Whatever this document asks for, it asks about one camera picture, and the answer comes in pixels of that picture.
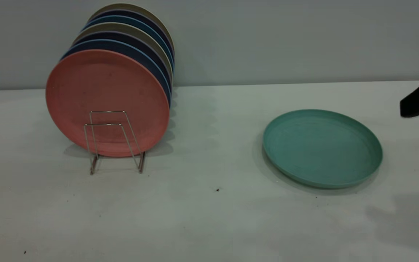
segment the teal plate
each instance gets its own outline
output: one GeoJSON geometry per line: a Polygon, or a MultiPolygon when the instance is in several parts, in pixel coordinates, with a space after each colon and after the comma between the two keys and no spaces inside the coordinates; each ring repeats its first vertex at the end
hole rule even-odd
{"type": "Polygon", "coordinates": [[[381,164],[378,138],[355,119],[324,110],[292,111],[264,131],[268,158],[292,179],[319,188],[344,188],[368,179],[381,164]]]}

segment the navy blue plate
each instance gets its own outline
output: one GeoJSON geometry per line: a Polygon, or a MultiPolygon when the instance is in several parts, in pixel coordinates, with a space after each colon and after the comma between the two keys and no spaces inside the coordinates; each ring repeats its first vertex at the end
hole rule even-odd
{"type": "Polygon", "coordinates": [[[128,45],[138,48],[138,50],[142,51],[147,56],[149,56],[155,62],[155,64],[158,65],[158,67],[160,68],[162,72],[167,73],[166,80],[168,82],[168,86],[170,87],[170,91],[172,93],[171,74],[170,72],[168,72],[166,66],[164,65],[164,62],[161,60],[161,58],[159,58],[158,54],[155,51],[153,51],[153,49],[150,46],[148,46],[147,44],[143,43],[142,41],[138,40],[135,37],[127,35],[126,33],[105,32],[105,31],[86,35],[85,37],[80,38],[80,40],[78,40],[73,45],[77,45],[77,44],[80,44],[89,40],[96,40],[96,39],[116,40],[116,41],[126,43],[128,45]]]}
{"type": "Polygon", "coordinates": [[[168,105],[171,106],[171,92],[166,81],[166,77],[164,73],[160,70],[158,65],[145,53],[138,50],[137,48],[127,45],[126,43],[122,43],[116,40],[107,40],[107,39],[100,39],[100,40],[88,40],[83,43],[79,43],[73,47],[71,47],[65,55],[61,58],[63,60],[68,55],[72,53],[80,52],[83,50],[90,50],[90,49],[102,49],[102,50],[109,50],[117,53],[121,53],[126,55],[133,60],[137,61],[141,65],[143,65],[146,69],[148,69],[155,78],[161,84],[164,92],[166,93],[166,97],[168,98],[168,105]]]}
{"type": "Polygon", "coordinates": [[[100,17],[95,20],[92,20],[87,25],[85,25],[82,31],[88,27],[91,27],[92,25],[97,25],[100,23],[107,23],[107,22],[116,22],[116,23],[123,23],[123,24],[131,25],[133,27],[136,27],[144,31],[151,37],[153,37],[156,40],[156,42],[158,42],[158,44],[163,48],[166,55],[168,55],[168,58],[171,61],[172,69],[174,69],[174,57],[170,51],[170,47],[166,44],[166,42],[162,39],[162,37],[155,30],[153,30],[153,28],[150,28],[149,25],[145,24],[144,22],[140,20],[122,16],[122,15],[109,15],[109,16],[100,17]]]}
{"type": "Polygon", "coordinates": [[[172,52],[172,56],[173,57],[175,56],[174,50],[172,48],[171,42],[168,39],[168,36],[166,36],[163,29],[160,28],[159,25],[157,25],[155,22],[153,22],[153,20],[151,20],[150,18],[146,17],[145,15],[142,15],[141,13],[137,13],[137,12],[133,12],[133,11],[129,11],[129,10],[111,10],[111,11],[106,11],[104,13],[100,13],[99,15],[93,17],[92,20],[94,20],[96,18],[100,18],[100,17],[110,16],[110,15],[126,16],[126,17],[134,18],[136,20],[140,20],[140,21],[144,22],[150,28],[153,28],[153,30],[155,30],[161,36],[161,38],[170,47],[171,52],[172,52]]]}

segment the plate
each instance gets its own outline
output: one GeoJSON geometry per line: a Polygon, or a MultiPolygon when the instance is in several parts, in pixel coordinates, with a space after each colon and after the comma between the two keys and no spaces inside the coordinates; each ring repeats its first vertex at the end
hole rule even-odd
{"type": "Polygon", "coordinates": [[[111,11],[111,10],[128,10],[128,11],[131,11],[131,12],[141,13],[141,14],[145,15],[146,17],[150,18],[151,20],[153,20],[153,22],[155,22],[164,31],[164,33],[166,34],[166,36],[168,37],[168,39],[171,43],[172,49],[174,50],[174,44],[172,42],[171,35],[169,34],[167,28],[158,19],[158,17],[156,17],[154,14],[152,14],[150,11],[146,10],[145,8],[138,7],[136,5],[131,5],[131,4],[124,4],[124,3],[107,5],[103,8],[101,8],[100,10],[98,10],[96,13],[94,13],[88,19],[88,21],[93,20],[96,16],[98,16],[101,13],[108,12],[108,11],[111,11]]]}
{"type": "Polygon", "coordinates": [[[147,24],[150,28],[155,30],[155,32],[157,32],[161,36],[161,38],[165,41],[166,45],[168,45],[171,48],[172,57],[174,57],[173,46],[171,45],[171,42],[168,39],[168,36],[164,33],[163,29],[160,28],[150,18],[146,17],[145,15],[142,15],[141,13],[136,13],[136,12],[129,11],[129,10],[111,10],[111,11],[106,11],[106,12],[100,13],[94,19],[97,19],[97,18],[100,18],[100,17],[105,17],[105,16],[110,16],[110,15],[126,16],[126,17],[130,17],[130,18],[133,18],[133,19],[136,19],[136,20],[140,20],[143,23],[147,24]]]}
{"type": "Polygon", "coordinates": [[[264,131],[263,147],[284,174],[319,188],[359,184],[383,158],[378,138],[366,126],[323,110],[293,111],[274,119],[264,131]]]}
{"type": "Polygon", "coordinates": [[[168,68],[168,71],[171,72],[171,76],[173,76],[173,68],[172,68],[171,62],[169,61],[169,58],[164,52],[163,48],[158,44],[158,42],[156,42],[156,40],[153,39],[153,37],[149,36],[144,31],[136,27],[133,27],[131,25],[126,25],[122,23],[101,23],[98,25],[91,26],[87,28],[86,30],[82,31],[82,33],[79,36],[77,36],[77,38],[74,40],[72,45],[75,45],[80,39],[92,33],[113,32],[113,31],[126,33],[127,35],[140,39],[141,41],[146,43],[148,46],[150,46],[156,52],[156,54],[158,54],[158,56],[163,61],[163,63],[166,65],[166,68],[168,68]]]}
{"type": "Polygon", "coordinates": [[[121,53],[126,55],[133,60],[137,61],[138,63],[142,64],[146,69],[148,69],[153,75],[156,77],[158,82],[163,87],[164,92],[168,98],[168,105],[171,105],[171,91],[170,86],[168,85],[168,81],[164,72],[156,65],[156,63],[145,53],[138,50],[137,48],[127,45],[126,43],[119,42],[116,40],[107,40],[107,39],[100,39],[100,40],[88,40],[83,43],[79,43],[73,47],[71,47],[65,55],[61,58],[63,60],[65,57],[71,55],[72,53],[80,52],[83,50],[92,50],[92,49],[102,49],[102,50],[109,50],[117,53],[121,53]]]}
{"type": "Polygon", "coordinates": [[[161,58],[156,54],[153,49],[145,44],[144,42],[140,41],[139,39],[132,37],[130,35],[127,35],[126,33],[120,33],[120,32],[96,32],[92,33],[90,35],[87,35],[83,37],[82,39],[78,40],[77,44],[87,42],[89,40],[99,40],[99,39],[107,39],[107,40],[116,40],[122,43],[126,43],[127,45],[133,46],[137,48],[138,50],[145,53],[151,60],[155,62],[156,65],[160,68],[162,72],[165,73],[166,80],[168,82],[168,86],[172,87],[172,74],[168,71],[168,68],[164,65],[161,58]]]}
{"type": "Polygon", "coordinates": [[[145,33],[153,37],[153,39],[155,39],[156,42],[158,42],[158,44],[163,48],[169,60],[171,61],[171,64],[174,65],[173,55],[171,54],[169,46],[165,43],[162,37],[155,30],[153,30],[153,28],[150,28],[150,26],[148,26],[147,24],[143,23],[140,20],[136,20],[134,18],[121,16],[121,15],[110,15],[110,16],[100,17],[95,20],[92,20],[87,25],[85,25],[82,31],[87,29],[88,27],[91,27],[92,25],[97,25],[100,23],[107,23],[107,22],[123,23],[123,24],[131,25],[133,27],[136,27],[144,31],[145,33]]]}
{"type": "MultiPolygon", "coordinates": [[[[166,94],[155,76],[132,58],[108,50],[80,51],[61,60],[48,78],[46,102],[61,132],[85,149],[83,127],[90,123],[90,111],[128,112],[142,151],[158,143],[169,122],[166,94]]],[[[95,114],[93,122],[121,123],[133,153],[138,154],[123,114],[95,114]]],[[[93,136],[88,128],[87,134],[93,151],[93,136]]],[[[100,155],[131,155],[118,126],[95,127],[95,138],[100,155]]]]}

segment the white wall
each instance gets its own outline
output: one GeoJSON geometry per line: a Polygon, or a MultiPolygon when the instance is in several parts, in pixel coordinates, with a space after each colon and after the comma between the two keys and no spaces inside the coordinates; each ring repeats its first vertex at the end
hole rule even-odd
{"type": "MultiPolygon", "coordinates": [[[[108,0],[0,0],[0,88],[42,88],[108,0]]],[[[136,0],[168,27],[176,85],[419,79],[419,0],[136,0]]]]}

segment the metal wire stand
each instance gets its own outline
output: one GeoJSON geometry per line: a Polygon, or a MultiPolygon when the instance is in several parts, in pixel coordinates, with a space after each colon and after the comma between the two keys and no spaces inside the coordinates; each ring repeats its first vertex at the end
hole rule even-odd
{"type": "Polygon", "coordinates": [[[90,153],[90,175],[93,175],[95,173],[96,162],[98,162],[98,159],[100,158],[100,155],[98,154],[98,148],[96,146],[95,131],[93,131],[94,126],[120,126],[124,133],[124,137],[125,137],[125,141],[127,142],[128,149],[130,149],[130,154],[132,155],[133,161],[135,162],[135,165],[137,166],[138,173],[142,174],[143,164],[145,162],[145,152],[142,152],[140,150],[140,147],[138,146],[138,141],[137,141],[137,138],[135,137],[135,133],[133,132],[133,128],[132,128],[132,125],[130,124],[130,120],[128,119],[127,112],[126,111],[90,111],[89,116],[90,116],[90,124],[85,124],[83,126],[83,131],[85,132],[87,150],[88,150],[88,153],[90,153]],[[132,147],[130,146],[130,142],[128,141],[128,137],[125,132],[124,126],[121,123],[93,124],[92,114],[94,113],[124,113],[125,114],[130,131],[132,131],[133,139],[135,140],[135,144],[137,145],[138,152],[140,153],[140,161],[138,163],[137,163],[137,160],[135,159],[135,156],[133,155],[132,147]],[[91,126],[93,144],[95,145],[95,154],[94,154],[95,156],[93,157],[93,160],[92,160],[92,154],[90,151],[90,143],[88,141],[88,136],[87,136],[87,126],[91,126]]]}

